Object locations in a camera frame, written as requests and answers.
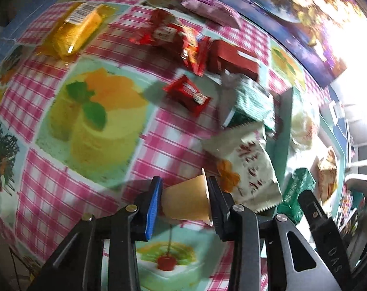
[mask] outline purple snack package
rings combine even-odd
[[[192,12],[222,26],[241,29],[240,14],[218,0],[183,0],[181,4]]]

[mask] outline triangular cutout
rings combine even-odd
[[[293,232],[287,233],[287,239],[289,240],[295,271],[301,272],[303,270],[313,269],[317,266],[314,259]]]

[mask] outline red candy wrapper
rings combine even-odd
[[[150,20],[136,30],[130,41],[160,46],[176,60],[183,60],[185,66],[200,76],[205,71],[211,44],[210,37],[183,25],[163,9],[153,11]]]
[[[198,117],[211,100],[210,97],[202,94],[186,75],[163,89],[172,99],[185,106],[194,117]]]

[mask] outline metal screw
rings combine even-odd
[[[280,222],[285,222],[288,220],[287,216],[284,214],[276,215],[276,219]]]
[[[93,214],[89,213],[89,212],[85,212],[83,214],[83,216],[81,217],[81,220],[83,221],[91,221],[93,218]]]
[[[244,211],[244,206],[242,204],[234,204],[232,208],[236,212],[242,212],[242,211]]]
[[[138,206],[135,204],[129,204],[126,206],[126,211],[128,212],[135,212],[138,209]]]

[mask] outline red box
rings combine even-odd
[[[214,40],[209,53],[209,72],[221,74],[242,73],[258,82],[258,56],[249,50],[231,45],[223,40]]]

